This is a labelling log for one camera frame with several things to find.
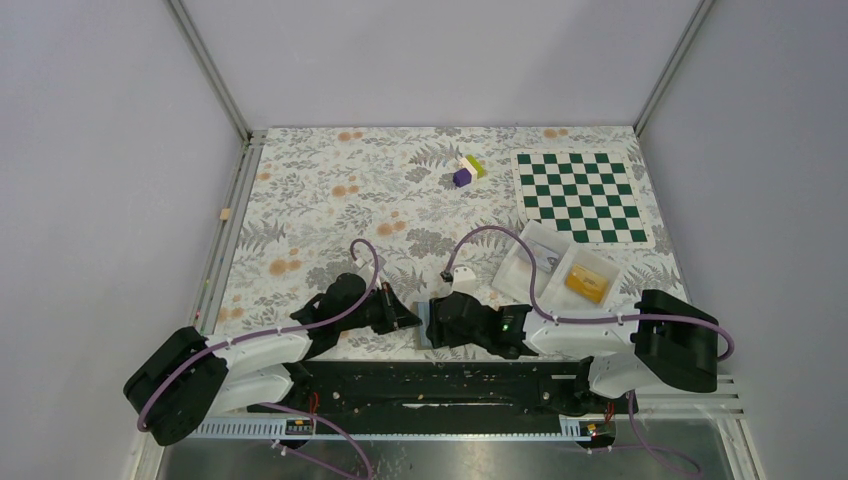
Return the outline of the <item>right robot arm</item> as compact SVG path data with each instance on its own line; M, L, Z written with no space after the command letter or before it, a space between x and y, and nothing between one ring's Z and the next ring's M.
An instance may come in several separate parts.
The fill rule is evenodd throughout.
M631 308L541 313L529 304L493 308L453 292L419 303L425 346L476 345L507 360L562 356L579 364L575 402L597 412L631 390L664 384L692 393L717 389L717 320L660 290Z

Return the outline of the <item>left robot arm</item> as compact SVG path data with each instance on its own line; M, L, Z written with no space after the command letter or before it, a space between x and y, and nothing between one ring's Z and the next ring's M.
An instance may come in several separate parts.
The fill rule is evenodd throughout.
M130 376L123 395L140 430L169 446L209 416L259 403L301 409L311 387L287 365L334 348L346 331L384 335L421 324L389 283L345 273L277 327L233 338L178 329Z

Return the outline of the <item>grey card holder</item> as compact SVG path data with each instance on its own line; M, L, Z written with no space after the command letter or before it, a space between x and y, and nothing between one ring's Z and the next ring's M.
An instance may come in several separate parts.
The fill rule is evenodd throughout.
M428 301L414 302L411 310L421 320L421 324L415 329L416 348L418 350L433 349L432 341L427 336L430 325L430 305Z

